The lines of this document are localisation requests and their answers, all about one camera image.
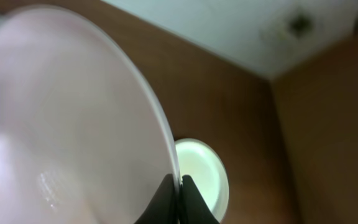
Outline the white plate pinkish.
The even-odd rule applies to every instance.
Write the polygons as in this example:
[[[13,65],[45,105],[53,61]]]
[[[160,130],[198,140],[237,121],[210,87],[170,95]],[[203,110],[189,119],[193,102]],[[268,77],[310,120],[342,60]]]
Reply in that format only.
[[[56,6],[0,20],[0,223],[134,223],[167,175],[166,116],[112,38]]]

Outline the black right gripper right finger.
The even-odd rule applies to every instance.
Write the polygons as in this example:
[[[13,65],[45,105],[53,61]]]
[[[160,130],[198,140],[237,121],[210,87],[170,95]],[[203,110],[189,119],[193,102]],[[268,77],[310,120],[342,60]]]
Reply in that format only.
[[[219,224],[190,175],[182,177],[178,208],[181,224]]]

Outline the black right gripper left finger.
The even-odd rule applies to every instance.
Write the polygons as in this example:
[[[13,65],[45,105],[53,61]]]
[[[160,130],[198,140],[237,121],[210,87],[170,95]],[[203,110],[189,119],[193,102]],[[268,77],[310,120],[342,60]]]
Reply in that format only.
[[[173,176],[167,174],[152,197],[143,214],[135,224],[176,224],[177,195]]]

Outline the white plate front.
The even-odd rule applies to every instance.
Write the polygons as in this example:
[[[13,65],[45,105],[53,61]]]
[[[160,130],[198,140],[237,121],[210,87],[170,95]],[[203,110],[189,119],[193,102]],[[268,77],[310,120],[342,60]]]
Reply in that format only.
[[[229,183],[223,162],[206,143],[192,138],[175,142],[180,174],[189,175],[218,222],[225,217],[229,202]]]

